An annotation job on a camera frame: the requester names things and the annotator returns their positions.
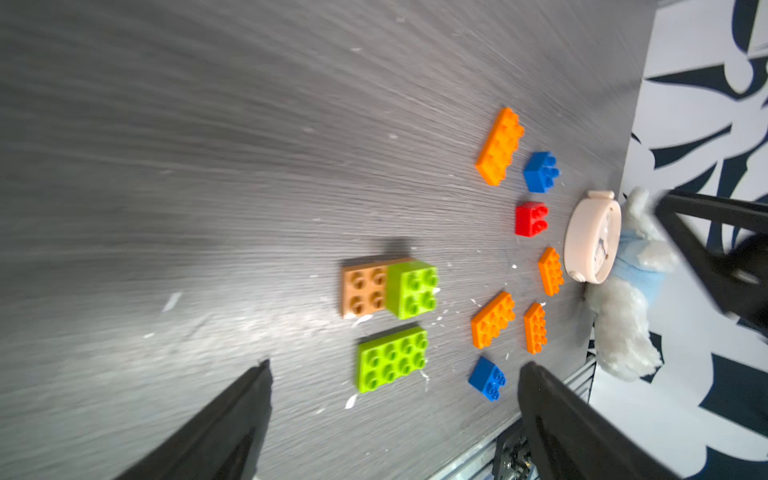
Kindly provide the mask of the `red lego brick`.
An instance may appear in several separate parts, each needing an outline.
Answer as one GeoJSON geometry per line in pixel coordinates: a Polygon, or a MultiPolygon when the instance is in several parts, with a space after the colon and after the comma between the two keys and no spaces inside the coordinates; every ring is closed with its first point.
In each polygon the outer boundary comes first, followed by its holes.
{"type": "Polygon", "coordinates": [[[525,202],[515,209],[515,234],[532,238],[548,229],[549,209],[543,202],[525,202]]]}

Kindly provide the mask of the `tan lego plate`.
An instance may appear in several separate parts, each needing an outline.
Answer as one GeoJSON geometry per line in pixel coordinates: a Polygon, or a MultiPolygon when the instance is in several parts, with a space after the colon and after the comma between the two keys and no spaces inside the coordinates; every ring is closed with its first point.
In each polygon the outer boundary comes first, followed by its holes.
{"type": "Polygon", "coordinates": [[[390,265],[413,258],[353,263],[341,269],[340,315],[354,319],[386,309],[386,282],[390,265]]]}

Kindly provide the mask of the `long green lego brick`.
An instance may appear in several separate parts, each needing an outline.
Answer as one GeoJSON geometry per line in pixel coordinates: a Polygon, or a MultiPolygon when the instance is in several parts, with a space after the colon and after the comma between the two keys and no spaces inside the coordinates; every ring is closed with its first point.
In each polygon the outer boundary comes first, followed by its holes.
{"type": "Polygon", "coordinates": [[[363,342],[357,349],[356,387],[359,394],[394,383],[426,363],[428,332],[420,326],[363,342]]]}

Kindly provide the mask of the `small green lego brick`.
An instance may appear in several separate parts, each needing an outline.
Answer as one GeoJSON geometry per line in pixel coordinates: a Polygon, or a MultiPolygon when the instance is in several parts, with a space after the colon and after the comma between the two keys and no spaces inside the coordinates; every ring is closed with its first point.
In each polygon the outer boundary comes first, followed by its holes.
{"type": "Polygon", "coordinates": [[[438,285],[438,269],[426,262],[411,260],[389,265],[385,308],[399,320],[433,311],[437,306],[438,285]]]}

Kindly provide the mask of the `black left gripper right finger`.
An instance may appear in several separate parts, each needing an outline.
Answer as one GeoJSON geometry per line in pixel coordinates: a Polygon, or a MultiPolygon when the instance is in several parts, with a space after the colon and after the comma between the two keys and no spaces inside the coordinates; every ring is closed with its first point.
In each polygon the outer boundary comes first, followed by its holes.
{"type": "Polygon", "coordinates": [[[546,368],[520,370],[517,387],[532,460],[542,479],[674,479],[546,368]]]}

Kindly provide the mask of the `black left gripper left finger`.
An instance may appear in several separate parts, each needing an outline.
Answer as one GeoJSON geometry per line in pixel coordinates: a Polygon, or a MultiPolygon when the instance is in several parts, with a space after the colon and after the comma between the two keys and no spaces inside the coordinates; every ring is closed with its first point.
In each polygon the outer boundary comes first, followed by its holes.
{"type": "Polygon", "coordinates": [[[222,393],[120,479],[252,479],[272,413],[265,360],[222,393]]]}

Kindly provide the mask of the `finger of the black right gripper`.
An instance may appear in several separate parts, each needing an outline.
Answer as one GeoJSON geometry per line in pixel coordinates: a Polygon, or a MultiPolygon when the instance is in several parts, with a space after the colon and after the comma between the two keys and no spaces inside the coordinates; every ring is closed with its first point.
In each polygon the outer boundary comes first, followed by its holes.
{"type": "Polygon", "coordinates": [[[670,190],[654,214],[683,254],[717,307],[758,330],[767,328],[767,206],[697,193],[670,190]],[[703,244],[686,226],[684,216],[750,231],[727,253],[703,244]]]}

